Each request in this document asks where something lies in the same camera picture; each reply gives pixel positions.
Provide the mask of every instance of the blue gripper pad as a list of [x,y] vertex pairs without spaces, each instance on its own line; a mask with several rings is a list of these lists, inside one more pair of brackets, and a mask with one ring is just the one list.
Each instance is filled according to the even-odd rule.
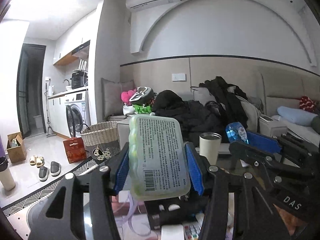
[[125,180],[127,179],[129,172],[129,151],[125,154],[122,163],[120,164],[116,172],[116,182],[113,190],[118,195],[119,191],[123,189]]
[[204,192],[204,185],[203,185],[203,174],[199,167],[199,163],[201,161],[200,156],[196,152],[196,149],[194,148],[193,144],[186,143],[184,148],[187,155],[189,175],[190,175],[193,188],[195,189],[196,192],[198,192],[199,196],[201,196]]
[[280,153],[281,147],[278,142],[270,137],[247,131],[249,145],[268,153]]

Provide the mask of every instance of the mop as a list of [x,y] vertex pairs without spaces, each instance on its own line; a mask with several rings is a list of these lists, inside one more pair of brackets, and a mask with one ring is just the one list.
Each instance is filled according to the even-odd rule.
[[48,130],[47,130],[47,138],[52,137],[52,136],[57,136],[50,125],[50,120],[49,120],[49,114],[48,114],[48,97],[47,97],[47,92],[48,92],[48,88],[47,88],[47,83],[45,83],[45,104],[46,104],[46,108],[47,108],[47,124],[48,124]]

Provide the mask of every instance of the pink plush toy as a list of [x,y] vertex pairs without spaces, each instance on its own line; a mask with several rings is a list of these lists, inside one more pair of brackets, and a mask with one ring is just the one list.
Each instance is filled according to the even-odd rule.
[[137,91],[137,89],[129,90],[121,93],[121,100],[127,105],[131,106],[131,103],[129,102],[129,99],[134,95],[134,93]]

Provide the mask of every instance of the wall cabinet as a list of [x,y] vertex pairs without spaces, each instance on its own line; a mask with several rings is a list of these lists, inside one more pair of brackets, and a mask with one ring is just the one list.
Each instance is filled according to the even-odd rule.
[[49,99],[49,114],[52,130],[70,137],[64,97]]
[[57,39],[53,56],[53,64],[69,54],[73,49],[91,39],[95,24],[95,10],[76,22],[60,38]]

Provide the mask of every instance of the white slide sandal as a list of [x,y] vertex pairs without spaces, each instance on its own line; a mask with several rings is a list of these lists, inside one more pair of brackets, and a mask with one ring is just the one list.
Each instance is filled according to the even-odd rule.
[[44,159],[43,157],[38,157],[37,160],[36,160],[36,166],[37,168],[40,168],[41,166],[43,166],[44,164]]
[[37,160],[38,156],[37,155],[33,155],[30,160],[29,163],[31,166],[36,165],[36,160]]

